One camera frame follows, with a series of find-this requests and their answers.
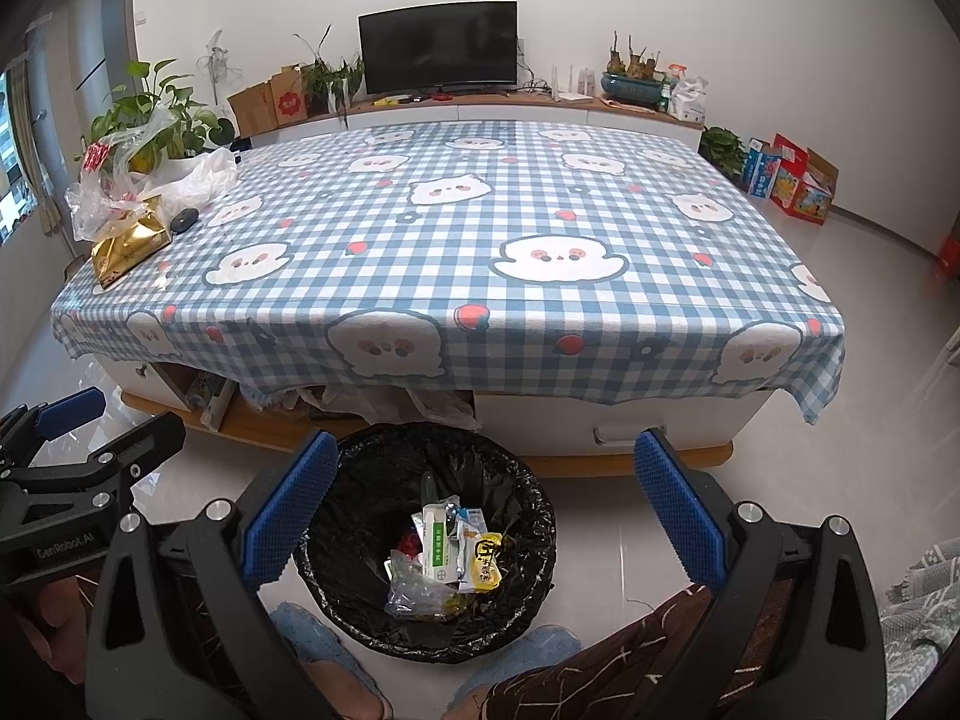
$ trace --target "window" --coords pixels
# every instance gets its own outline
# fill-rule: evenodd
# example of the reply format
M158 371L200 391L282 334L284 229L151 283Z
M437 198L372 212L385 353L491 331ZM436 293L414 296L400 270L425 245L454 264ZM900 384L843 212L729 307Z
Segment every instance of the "window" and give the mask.
M0 244L37 205L23 179L17 162L16 145L13 143L13 129L10 124L10 105L7 100L7 78L0 73L0 170L6 173L6 180L0 177Z

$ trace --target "gold bag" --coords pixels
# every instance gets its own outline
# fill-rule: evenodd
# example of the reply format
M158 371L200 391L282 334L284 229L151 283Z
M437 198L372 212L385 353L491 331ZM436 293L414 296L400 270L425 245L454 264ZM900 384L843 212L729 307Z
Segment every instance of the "gold bag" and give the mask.
M110 284L126 274L133 266L142 263L155 251L160 251L171 241L167 230L157 214L150 211L145 217L138 218L133 227L113 238L107 238L94 245L90 259L93 261L93 274L100 286Z

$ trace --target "television screen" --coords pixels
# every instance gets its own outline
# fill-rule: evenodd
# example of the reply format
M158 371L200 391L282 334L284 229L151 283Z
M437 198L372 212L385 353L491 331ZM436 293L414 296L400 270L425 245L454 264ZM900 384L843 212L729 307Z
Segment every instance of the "television screen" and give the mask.
M360 17L371 94L517 83L517 3L450 2Z

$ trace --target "blue gripper pad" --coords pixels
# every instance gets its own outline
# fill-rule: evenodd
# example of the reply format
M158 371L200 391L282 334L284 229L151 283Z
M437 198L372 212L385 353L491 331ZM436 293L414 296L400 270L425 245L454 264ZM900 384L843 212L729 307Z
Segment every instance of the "blue gripper pad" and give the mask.
M337 475L337 440L320 433L301 453L246 531L241 573L256 592L276 581Z
M39 439L51 442L79 428L80 425L99 419L104 415L105 408L107 408L107 399L104 398L104 394L96 386L89 386L56 403L44 406L37 412L34 433Z
M673 458L653 433L634 444L634 475L654 507L690 581L714 596L727 583L726 541Z

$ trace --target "gray patterned cloth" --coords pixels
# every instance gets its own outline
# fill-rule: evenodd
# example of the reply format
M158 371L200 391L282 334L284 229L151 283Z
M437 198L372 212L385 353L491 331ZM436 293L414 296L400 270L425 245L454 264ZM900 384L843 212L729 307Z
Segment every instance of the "gray patterned cloth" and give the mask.
M960 538L937 544L887 592L880 610L887 661L887 717L930 676L960 631Z
M688 146L586 125L423 122L249 152L189 232L52 307L69 353L182 362L254 401L318 384L575 397L785 389L813 422L844 324Z

